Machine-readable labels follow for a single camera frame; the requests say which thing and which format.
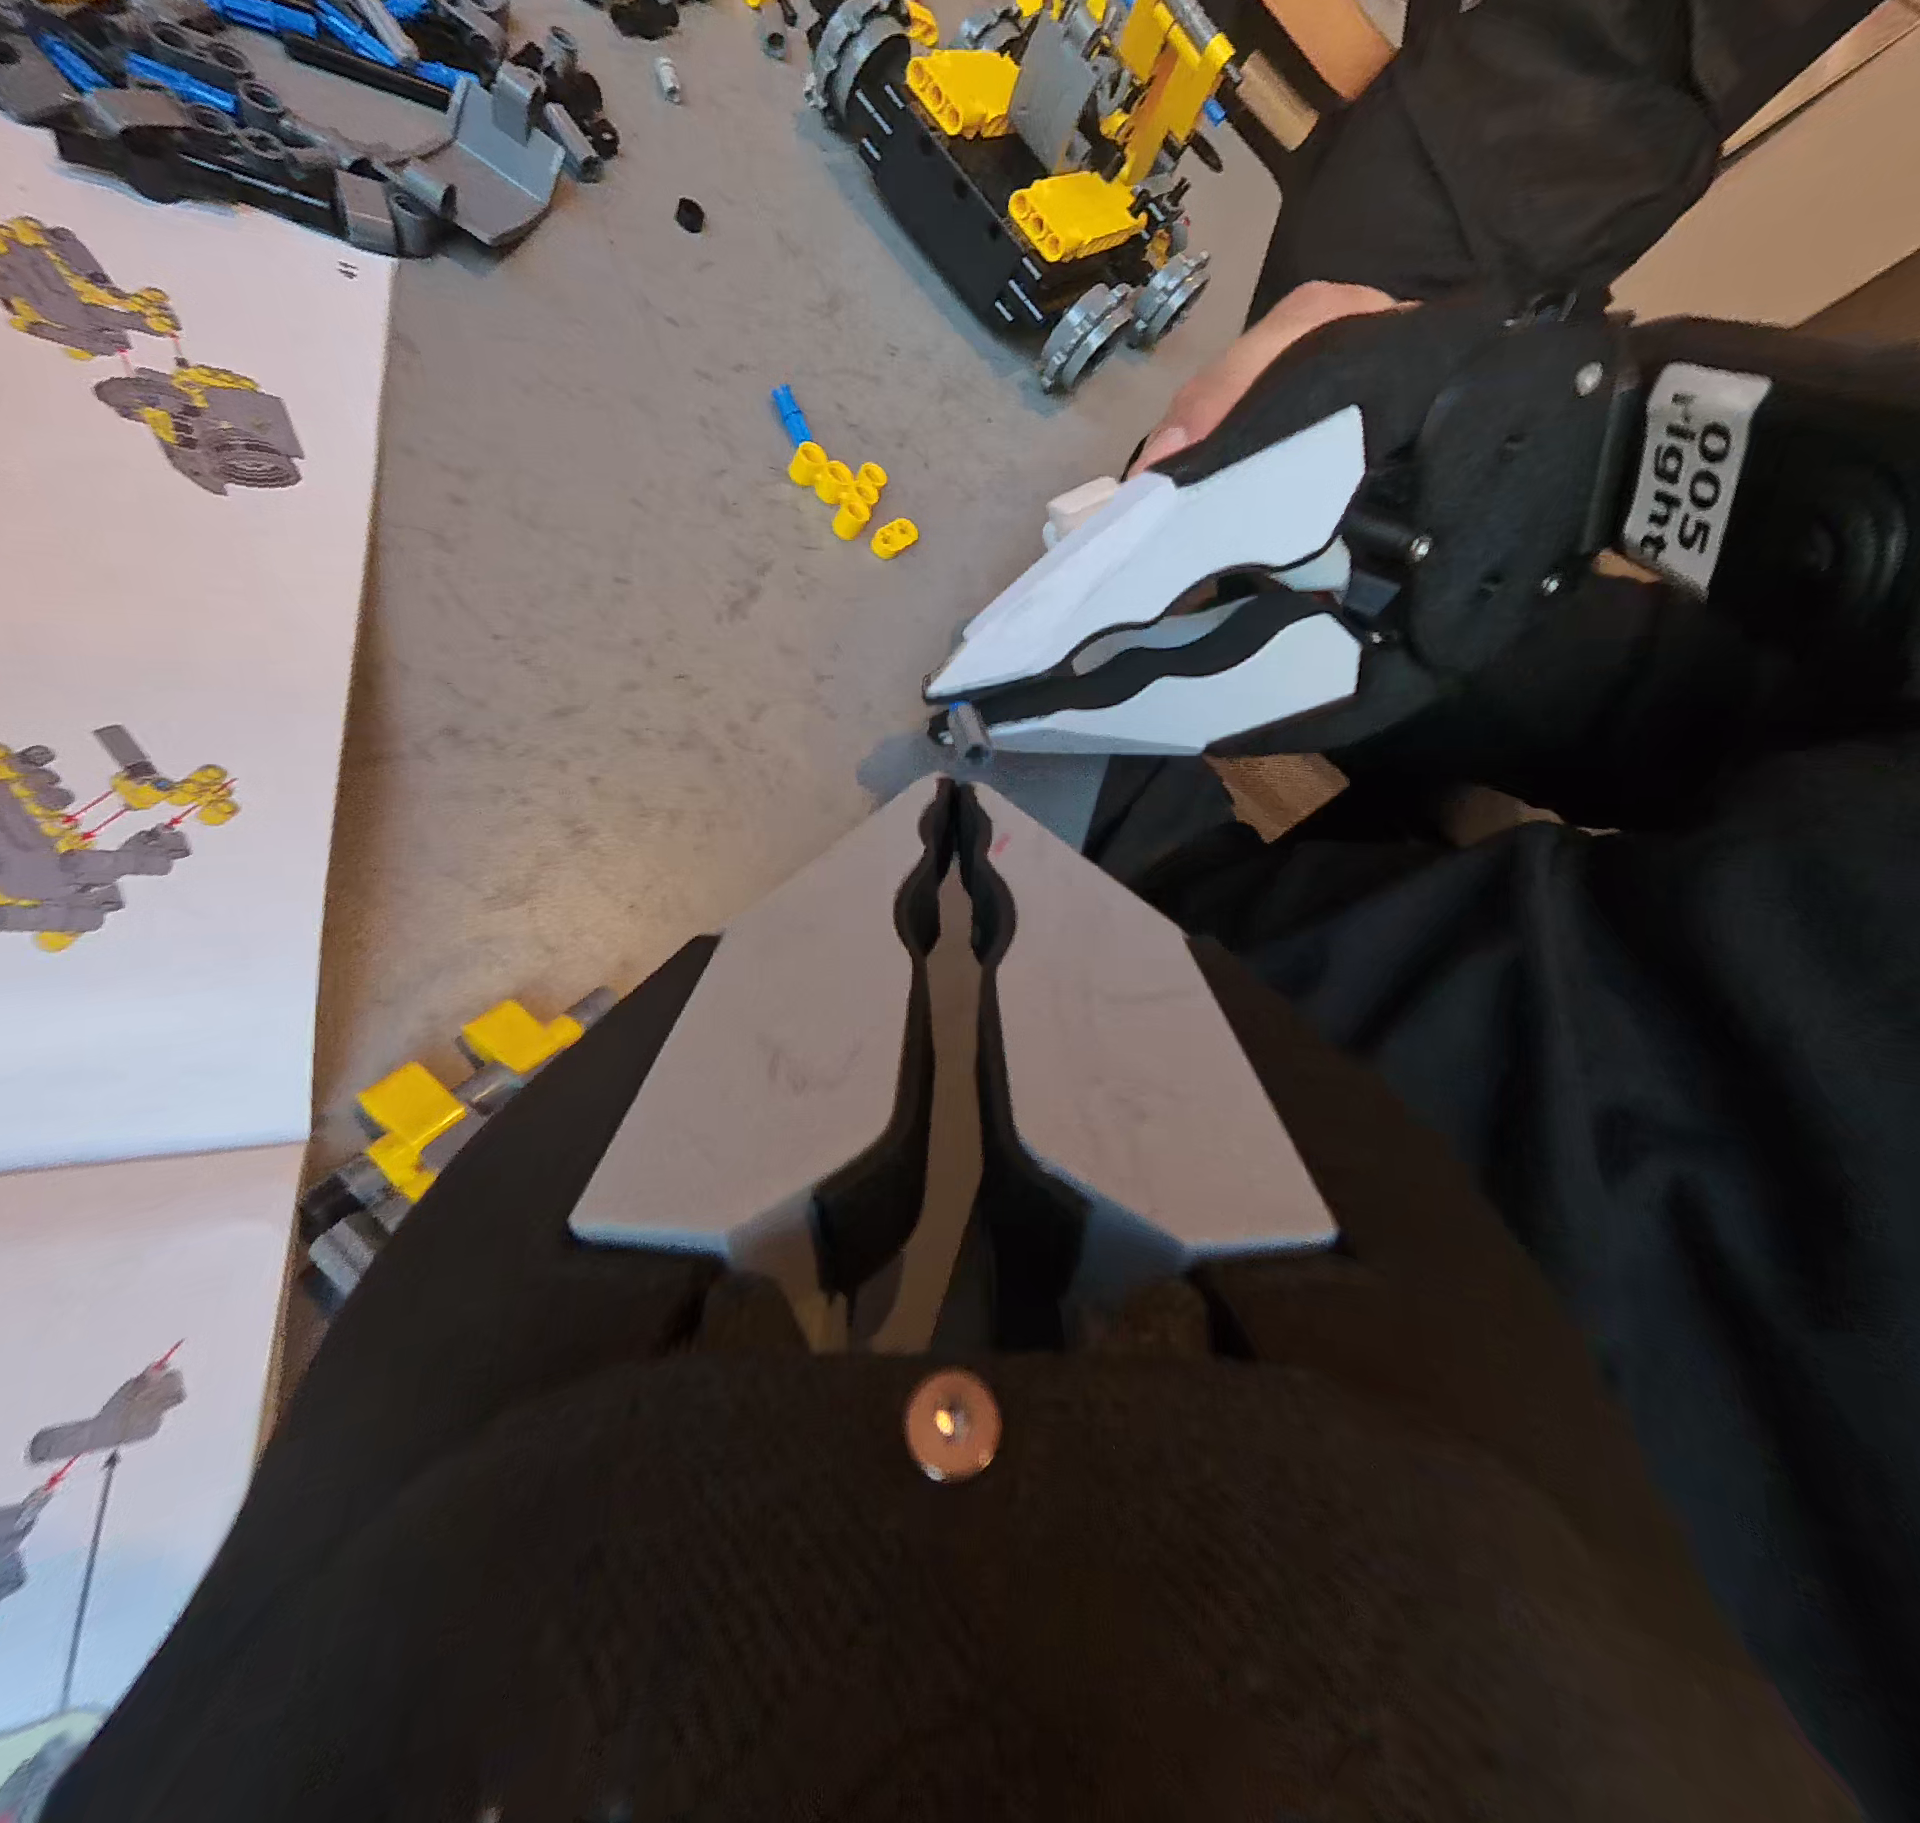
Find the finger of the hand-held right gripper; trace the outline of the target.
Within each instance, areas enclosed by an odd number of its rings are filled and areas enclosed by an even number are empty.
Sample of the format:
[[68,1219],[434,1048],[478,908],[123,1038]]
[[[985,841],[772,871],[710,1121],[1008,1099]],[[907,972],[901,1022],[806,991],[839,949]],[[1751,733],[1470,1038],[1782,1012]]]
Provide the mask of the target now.
[[929,691],[979,710],[1010,755],[1207,755],[1356,697],[1362,636],[1337,607],[1222,607],[1111,633],[1057,668]]
[[1036,681],[1113,631],[1157,624],[1220,573],[1290,573],[1334,543],[1365,470],[1362,408],[1341,408],[1198,482],[1122,485],[971,624],[925,686],[973,702]]

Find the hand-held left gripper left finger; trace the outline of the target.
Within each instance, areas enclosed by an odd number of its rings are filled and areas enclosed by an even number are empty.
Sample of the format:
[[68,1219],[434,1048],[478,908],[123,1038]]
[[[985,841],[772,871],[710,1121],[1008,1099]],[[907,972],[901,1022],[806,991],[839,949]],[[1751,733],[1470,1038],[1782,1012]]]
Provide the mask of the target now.
[[953,787],[925,777],[719,936],[571,1215],[731,1269],[889,1269],[926,1198],[929,958]]

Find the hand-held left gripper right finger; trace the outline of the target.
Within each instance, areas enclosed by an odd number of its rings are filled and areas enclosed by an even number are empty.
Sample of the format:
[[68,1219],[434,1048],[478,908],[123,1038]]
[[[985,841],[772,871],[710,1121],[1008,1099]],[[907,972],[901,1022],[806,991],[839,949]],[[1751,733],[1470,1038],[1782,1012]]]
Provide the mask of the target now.
[[1337,1222],[1188,936],[986,787],[957,795],[998,1281],[1163,1281]]

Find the person's right hand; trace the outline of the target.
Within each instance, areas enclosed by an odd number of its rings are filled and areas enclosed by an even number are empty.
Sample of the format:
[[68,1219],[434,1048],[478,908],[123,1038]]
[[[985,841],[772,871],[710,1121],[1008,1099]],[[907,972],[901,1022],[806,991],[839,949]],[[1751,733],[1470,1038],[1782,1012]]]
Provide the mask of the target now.
[[1159,467],[1191,444],[1214,435],[1252,385],[1287,350],[1353,318],[1377,318],[1413,308],[1377,287],[1343,280],[1306,280],[1282,296],[1265,315],[1245,328],[1234,343],[1170,396],[1156,427],[1143,438],[1122,480]]

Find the yellow and black toy vehicle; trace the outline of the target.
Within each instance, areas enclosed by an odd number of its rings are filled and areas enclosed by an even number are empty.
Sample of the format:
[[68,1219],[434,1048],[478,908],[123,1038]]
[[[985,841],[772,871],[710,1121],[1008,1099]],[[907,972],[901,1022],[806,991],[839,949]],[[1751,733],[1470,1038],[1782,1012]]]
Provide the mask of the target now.
[[[821,24],[843,0],[811,0]],[[1011,0],[855,82],[844,130],[877,198],[988,331],[1070,396],[1122,347],[1157,347],[1214,279],[1188,164],[1241,68],[1201,0]]]

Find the person's dark clothing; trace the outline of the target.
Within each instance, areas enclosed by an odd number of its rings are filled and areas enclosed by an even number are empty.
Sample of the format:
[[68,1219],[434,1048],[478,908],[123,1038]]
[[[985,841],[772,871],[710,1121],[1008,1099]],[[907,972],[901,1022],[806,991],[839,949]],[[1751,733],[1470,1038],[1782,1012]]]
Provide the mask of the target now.
[[[1480,0],[1315,145],[1259,301],[1604,299],[1830,0]],[[1583,1331],[1723,1615],[1872,1818],[1916,1818],[1916,829],[1446,829],[1140,878],[1467,1161]]]

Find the grey and black toy wheel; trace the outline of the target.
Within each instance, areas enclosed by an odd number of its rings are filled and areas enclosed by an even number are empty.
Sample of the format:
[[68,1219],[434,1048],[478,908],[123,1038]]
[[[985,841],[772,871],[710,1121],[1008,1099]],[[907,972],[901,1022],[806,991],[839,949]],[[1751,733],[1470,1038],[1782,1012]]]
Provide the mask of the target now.
[[859,73],[911,48],[915,0],[843,0],[815,32],[806,98],[832,130],[844,130]]

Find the white building instruction booklet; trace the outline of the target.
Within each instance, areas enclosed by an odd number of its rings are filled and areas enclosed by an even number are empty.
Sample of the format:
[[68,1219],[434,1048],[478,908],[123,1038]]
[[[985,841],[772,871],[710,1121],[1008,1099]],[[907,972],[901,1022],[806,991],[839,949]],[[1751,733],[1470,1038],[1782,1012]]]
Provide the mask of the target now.
[[396,266],[4,125],[4,1774],[254,1474],[314,1125]]

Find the pile of toy brick parts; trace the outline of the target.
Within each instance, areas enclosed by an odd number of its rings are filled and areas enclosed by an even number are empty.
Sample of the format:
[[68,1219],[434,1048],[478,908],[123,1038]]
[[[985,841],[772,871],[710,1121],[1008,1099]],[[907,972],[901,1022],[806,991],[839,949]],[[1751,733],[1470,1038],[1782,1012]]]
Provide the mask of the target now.
[[[710,0],[571,0],[666,55]],[[798,0],[742,0],[781,59]],[[4,121],[149,204],[418,259],[515,250],[620,153],[583,43],[515,0],[4,0]]]

